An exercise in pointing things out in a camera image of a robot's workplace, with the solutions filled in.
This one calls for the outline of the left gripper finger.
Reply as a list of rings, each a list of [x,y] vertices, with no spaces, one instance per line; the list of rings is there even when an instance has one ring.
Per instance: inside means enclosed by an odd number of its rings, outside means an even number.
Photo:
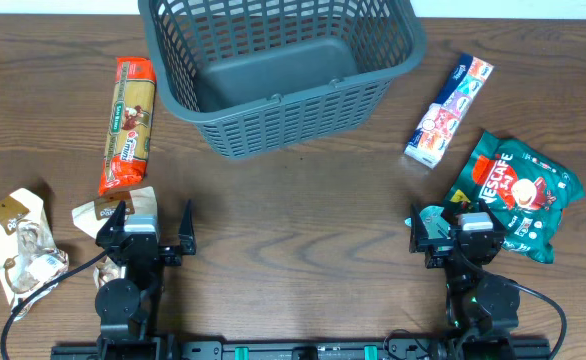
[[[196,239],[192,220],[192,201],[188,200],[178,230],[178,238],[182,248],[195,248]]]
[[[126,218],[126,202],[120,201],[112,215],[97,233],[97,238],[109,238],[123,229]]]

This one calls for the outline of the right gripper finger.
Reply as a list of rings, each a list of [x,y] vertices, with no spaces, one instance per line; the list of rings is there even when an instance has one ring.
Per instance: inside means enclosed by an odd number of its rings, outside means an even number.
[[[493,230],[494,231],[503,231],[504,230],[504,225],[499,221],[499,219],[495,216],[495,214],[492,212],[492,210],[490,209],[490,207],[487,205],[486,201],[483,199],[480,199],[478,201],[478,207],[479,207],[479,211],[481,213],[485,213],[489,219],[492,222],[493,225]]]
[[[412,204],[410,206],[410,219],[411,219],[411,245],[420,245],[423,240],[427,238],[426,227],[419,215],[417,207]]]

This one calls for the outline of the teal wet wipes packet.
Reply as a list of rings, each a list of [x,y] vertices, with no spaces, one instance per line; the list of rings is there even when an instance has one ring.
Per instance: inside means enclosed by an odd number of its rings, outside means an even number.
[[[428,205],[421,210],[418,209],[418,211],[427,230],[427,238],[423,241],[450,240],[451,225],[443,217],[444,208],[442,206]],[[411,228],[410,215],[405,220],[405,224]]]

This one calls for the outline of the beige cookie bag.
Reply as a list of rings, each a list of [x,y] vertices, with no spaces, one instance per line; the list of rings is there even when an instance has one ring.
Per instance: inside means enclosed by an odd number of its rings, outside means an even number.
[[[0,200],[0,283],[10,308],[68,268],[68,255],[55,244],[44,201],[25,188]]]
[[[125,218],[130,215],[157,215],[157,200],[151,186],[106,194],[72,210],[74,225],[88,234],[91,238],[97,237],[98,231],[111,217],[118,204],[126,203]],[[93,271],[93,279],[97,288],[107,282],[122,278],[125,270],[116,265],[108,256],[99,260]]]

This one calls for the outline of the green Nescafe bag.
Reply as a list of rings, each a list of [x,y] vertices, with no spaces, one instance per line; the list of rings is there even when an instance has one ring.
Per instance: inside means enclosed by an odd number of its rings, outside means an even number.
[[[566,167],[516,138],[484,132],[443,206],[458,215],[485,202],[507,230],[505,250],[551,264],[563,210],[584,197],[582,183]]]

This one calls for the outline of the Kleenex tissue multipack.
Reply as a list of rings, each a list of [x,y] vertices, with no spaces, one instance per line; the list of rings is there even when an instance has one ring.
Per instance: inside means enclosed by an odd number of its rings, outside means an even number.
[[[434,168],[493,70],[489,62],[462,54],[407,142],[404,154]]]

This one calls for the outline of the orange spaghetti packet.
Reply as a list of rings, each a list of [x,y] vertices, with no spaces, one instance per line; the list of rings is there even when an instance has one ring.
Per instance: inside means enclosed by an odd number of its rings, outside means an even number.
[[[119,57],[98,194],[136,185],[146,175],[156,75],[143,57]]]

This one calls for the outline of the grey plastic basket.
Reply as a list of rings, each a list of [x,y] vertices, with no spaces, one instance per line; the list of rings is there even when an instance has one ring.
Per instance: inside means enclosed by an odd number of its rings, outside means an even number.
[[[361,126],[425,56],[409,0],[139,0],[158,95],[244,158]]]

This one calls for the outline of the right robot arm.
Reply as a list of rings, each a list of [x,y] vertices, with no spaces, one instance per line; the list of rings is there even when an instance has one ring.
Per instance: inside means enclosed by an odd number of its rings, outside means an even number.
[[[409,251],[425,255],[425,267],[446,278],[446,316],[452,331],[424,349],[428,359],[513,359],[509,331],[518,326],[520,296],[507,280],[486,272],[502,249],[506,228],[488,205],[454,218],[437,215],[430,223],[410,208]]]

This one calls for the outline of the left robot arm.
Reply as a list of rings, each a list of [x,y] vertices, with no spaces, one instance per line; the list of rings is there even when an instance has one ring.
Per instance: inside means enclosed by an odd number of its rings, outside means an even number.
[[[186,204],[177,245],[160,243],[155,215],[127,215],[120,202],[96,236],[96,244],[124,273],[107,281],[95,299],[100,317],[100,359],[179,359],[173,335],[157,333],[164,270],[196,253],[192,203]]]

